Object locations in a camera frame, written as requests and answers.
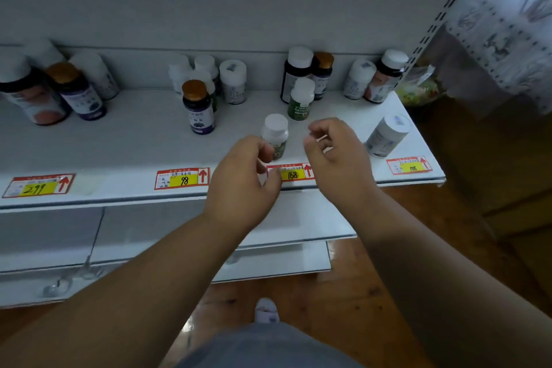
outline bottle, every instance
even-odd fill
[[[220,63],[220,80],[223,83],[224,100],[230,105],[245,102],[245,82],[247,67],[239,60],[226,60]]]
[[[46,126],[63,121],[71,110],[44,80],[44,73],[32,68],[23,55],[0,59],[0,92],[32,122]]]
[[[108,101],[119,94],[119,86],[99,54],[84,51],[71,57],[69,63],[83,72],[101,100]]]
[[[188,75],[191,70],[190,60],[185,54],[175,54],[169,62],[169,78],[174,91],[180,96],[182,96],[182,85],[190,79]]]
[[[368,84],[364,99],[374,104],[382,103],[395,83],[403,75],[403,69],[409,61],[409,56],[402,51],[389,49],[377,61],[377,71]]]
[[[309,78],[297,78],[293,86],[287,114],[292,120],[306,120],[314,100],[314,82]]]
[[[314,100],[319,101],[324,96],[328,80],[332,74],[334,57],[330,53],[314,53],[311,79],[314,81]]]
[[[182,92],[191,130],[201,135],[211,133],[215,129],[215,113],[205,83],[197,79],[188,80],[182,85]]]
[[[196,69],[203,69],[210,73],[211,80],[215,84],[216,94],[222,94],[223,87],[220,84],[219,70],[215,65],[215,58],[209,54],[202,54],[194,58],[194,64]]]
[[[279,113],[271,113],[264,120],[260,136],[274,148],[272,160],[281,159],[284,155],[285,143],[289,137],[288,119]]]
[[[354,101],[362,98],[375,72],[376,65],[368,57],[356,59],[343,84],[343,96]]]
[[[99,120],[107,110],[94,88],[71,63],[52,64],[45,70],[50,86],[57,91],[80,118]]]
[[[410,132],[410,120],[401,114],[388,114],[376,126],[364,146],[376,157],[387,157]]]
[[[46,70],[52,64],[67,61],[49,39],[37,39],[23,47],[23,54],[32,66]]]
[[[288,104],[295,80],[310,76],[314,54],[307,47],[291,47],[287,56],[284,63],[284,80],[281,82],[280,99]]]
[[[217,100],[216,100],[216,88],[214,82],[211,80],[211,75],[209,72],[201,69],[191,70],[188,73],[188,80],[201,80],[203,83],[205,83],[205,87],[207,88],[207,93],[211,97],[212,102],[212,111],[216,112],[218,108]]]

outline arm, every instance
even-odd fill
[[[439,366],[552,366],[550,318],[385,195],[366,149],[344,122],[322,120],[309,128],[305,151],[320,190],[358,233],[397,307]]]
[[[268,214],[273,149],[249,136],[212,176],[203,213],[8,339],[9,367],[157,367],[224,261]]]

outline hand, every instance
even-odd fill
[[[281,176],[271,171],[265,185],[257,174],[267,171],[274,149],[265,140],[248,135],[239,140],[212,175],[203,215],[224,228],[246,234],[265,219],[280,194]]]
[[[311,132],[303,140],[303,146],[320,191],[341,213],[363,207],[377,190],[370,155],[364,145],[337,118],[314,121],[308,129]]]

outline white slipper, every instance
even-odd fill
[[[280,316],[276,304],[270,298],[261,298],[255,306],[255,323],[278,323]]]

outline person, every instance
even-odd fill
[[[438,366],[552,366],[552,321],[383,193],[369,155],[341,120],[304,140],[316,183],[358,233],[385,286]],[[239,140],[215,170],[203,213],[9,338],[2,366],[157,367],[225,260],[271,210],[281,188],[272,148]],[[183,367],[359,366],[278,321],[256,321],[190,354]]]

